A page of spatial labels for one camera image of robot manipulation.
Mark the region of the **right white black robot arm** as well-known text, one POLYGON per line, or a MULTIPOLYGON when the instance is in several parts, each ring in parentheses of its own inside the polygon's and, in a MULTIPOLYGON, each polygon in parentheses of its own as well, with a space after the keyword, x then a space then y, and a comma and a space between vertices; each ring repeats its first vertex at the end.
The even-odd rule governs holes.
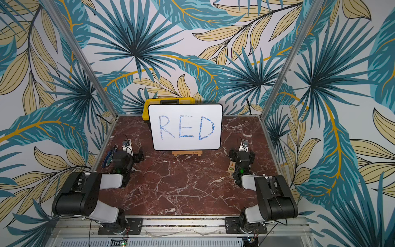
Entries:
POLYGON ((245 208, 239 217, 239 229, 244 233, 258 230, 263 223, 287 220, 298 216, 298 207, 282 175, 254 175, 250 168, 255 154, 245 149, 230 150, 229 158, 235 163, 232 173, 239 187, 256 192, 258 204, 245 208))

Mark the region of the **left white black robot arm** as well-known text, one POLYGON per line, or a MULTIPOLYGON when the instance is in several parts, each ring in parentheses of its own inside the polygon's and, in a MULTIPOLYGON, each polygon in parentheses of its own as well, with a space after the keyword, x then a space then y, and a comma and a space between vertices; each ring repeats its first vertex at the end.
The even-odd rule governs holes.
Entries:
POLYGON ((99 234, 127 234, 134 222, 125 217, 122 209, 99 200, 99 192, 106 189, 124 188, 129 183, 132 167, 144 160, 144 152, 115 152, 110 174, 92 172, 71 173, 52 203, 57 216, 84 217, 99 223, 99 234))

